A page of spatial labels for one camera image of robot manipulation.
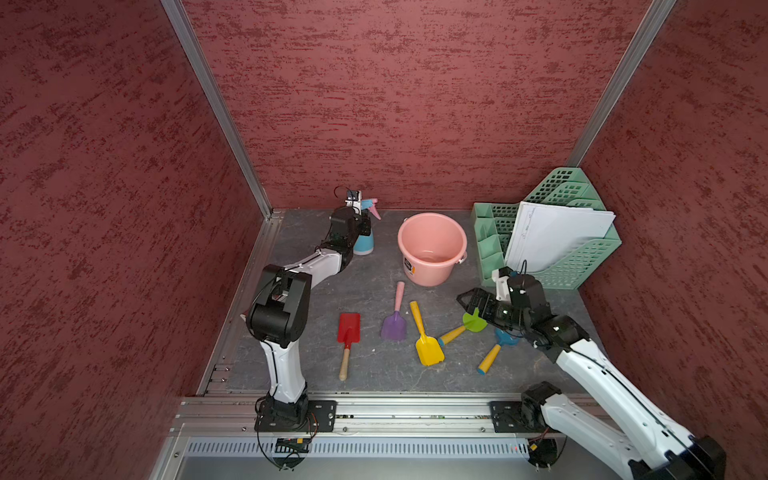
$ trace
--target pink bucket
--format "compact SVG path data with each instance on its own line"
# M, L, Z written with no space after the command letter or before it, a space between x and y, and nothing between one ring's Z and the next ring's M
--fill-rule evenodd
M445 282L453 266L467 260L467 236L456 220L441 214L406 218L397 233L402 268L416 285Z

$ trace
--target robotic arm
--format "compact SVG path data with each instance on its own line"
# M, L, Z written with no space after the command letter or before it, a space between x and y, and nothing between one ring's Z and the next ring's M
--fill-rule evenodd
M571 317L550 311L541 283L509 268L495 272L496 297L481 289L472 309L503 329L516 329L536 349L578 381L619 425L613 429L577 407L548 382L523 395L530 428L547 425L585 447L624 480L718 479L725 452L711 437L694 437L662 412L611 364Z
M346 206L334 210L325 240L297 263L264 267L258 294L245 315L250 334L261 343L270 371L266 409L286 430L298 429L309 405L301 373L299 337L306 326L310 290L344 270L360 235L370 235L371 220L361 211L361 193L348 190Z

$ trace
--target purple toy shovel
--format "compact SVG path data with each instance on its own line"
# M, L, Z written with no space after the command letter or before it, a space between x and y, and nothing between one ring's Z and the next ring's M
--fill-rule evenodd
M402 294L406 291L406 283L397 283L397 294L395 295L395 312L384 319L382 325L382 338L384 340L393 340L400 342L406 339L406 319L400 316L400 303Z

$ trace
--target spray bottle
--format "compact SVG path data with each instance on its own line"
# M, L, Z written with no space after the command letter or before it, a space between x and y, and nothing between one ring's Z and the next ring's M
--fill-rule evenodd
M369 198L368 200L361 200L359 206L355 204L355 207L360 209L362 213L364 210L368 210L374 217L381 220L379 212L376 211L376 204L379 202L377 198ZM360 235L355 242L355 255L368 255L373 252L373 228L371 228L370 235Z

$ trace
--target wire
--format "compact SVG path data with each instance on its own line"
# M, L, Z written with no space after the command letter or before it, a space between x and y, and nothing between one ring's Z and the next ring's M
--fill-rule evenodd
M338 189L339 189L339 187L344 187L344 186L343 186L343 185L336 185L336 188L334 188L334 189L333 189L333 196L334 196L334 197L336 197L336 198L339 198L339 196L338 196L338 195L336 195L336 190L338 190Z
M541 435L539 435L538 437L536 437L536 440L534 440L534 441L533 441L533 443L536 443L536 444L538 444L539 442L541 442L541 440L544 440L544 436L545 436L545 435L547 435L548 433L549 433L549 427L547 427L547 428L544 430L544 433L542 433Z
M264 455L264 458L266 458L272 465L275 465L278 470L282 470L283 467L278 465L277 462L272 460L270 457L266 456L264 448L261 446L261 439L259 438L259 420L261 420L261 417L262 417L261 406L264 405L264 400L266 400L266 397L261 397L256 401L256 421L253 424L253 429L256 430L256 443L259 444L259 450L261 451L261 455Z
M632 398L634 399L634 401L635 401L635 402L637 402L638 404L640 404L640 406L641 406L641 407L643 407L643 409L644 409L646 412L648 412L648 415L650 415L650 416L651 416L651 418L653 418L653 419L654 419L654 421L655 421L656 423L658 423L659 425L661 425L661 426L664 428L664 432L666 432L666 433L667 433L669 436L671 436L673 439L677 440L677 443L679 443L679 444L680 444L680 446L682 446L684 449L686 449L686 450L688 451L688 453L690 453L690 455L691 455L692 457L694 457L694 458L696 459L696 461L697 461L697 462L699 462L699 463L701 464L701 467L704 469L704 471L705 471L705 472L707 472L707 474L709 474L709 476L710 476L711 478L715 478L715 475L714 475L714 473L712 473L712 471L711 471L711 470L709 470L709 469L707 468L707 466L704 464L704 462L702 462L702 461L701 461L701 459L700 459L699 457L697 457L697 456L696 456L696 454L695 454L695 453L693 453L693 452L692 452L692 451L691 451L691 450L690 450L690 449L687 447L687 445L685 445L685 444L684 444L684 443L683 443L683 442L682 442L682 441L681 441L681 440L680 440L680 439L677 437L677 435L675 435L675 434L674 434L674 432L672 431L672 429L670 429L670 428L669 428L669 427L667 427L665 424L663 424L663 423L662 423L662 421L661 421L661 420L659 420L659 418L658 418L658 417L656 417L656 416L654 415L654 413L653 413L653 412L652 412L652 411L651 411L651 410L650 410L648 407L646 407L646 406L645 406L645 404L644 404L644 403L642 403L642 402L640 401L640 399L639 399L639 398L638 398L638 397L637 397L637 396L636 396L634 393L632 393L632 390L630 390L630 389L629 389L629 387L628 387L628 386L626 386L626 385L624 384L624 382L622 382L621 380L619 380L619 378L618 378L618 377L616 377L616 375L614 375L614 374L613 374L613 372L612 372L612 371L610 371L610 370L609 370L609 369L607 369L605 366L603 366L603 365L601 365L600 363L598 363L598 361L597 361L597 360L595 360L595 359L591 358L590 356L586 356L585 354L583 354L583 353L581 353L581 352L578 352L578 351L576 351L576 350L573 350L573 349L572 349L571 351L572 351L572 352L574 352L574 353L577 353L578 355L581 355L581 356L583 356L585 359L587 359L587 360L591 361L592 363L594 363L595 365L597 365L598 367L600 367L600 369L601 369L603 372L606 372L608 375L610 375L611 377L613 377L613 379L614 379L614 380L616 380L616 382L618 382L618 384L619 384L619 385L621 385L622 387L624 387L624 389L625 389L625 390L627 390L627 393L629 393L629 394L632 396Z
M558 456L554 459L554 462L552 462L552 465L558 462L560 459L560 455L563 455L563 452L565 451L565 446L568 444L568 437L565 437L565 440L563 440L563 446L560 449L560 453L558 453Z
M320 422L317 421L317 417L315 417L314 413L310 412L310 415L312 416L313 419L315 419L315 432L312 434L312 436L310 436L310 442L311 442L311 441L313 441L315 439L315 435L317 435L317 431L320 430Z

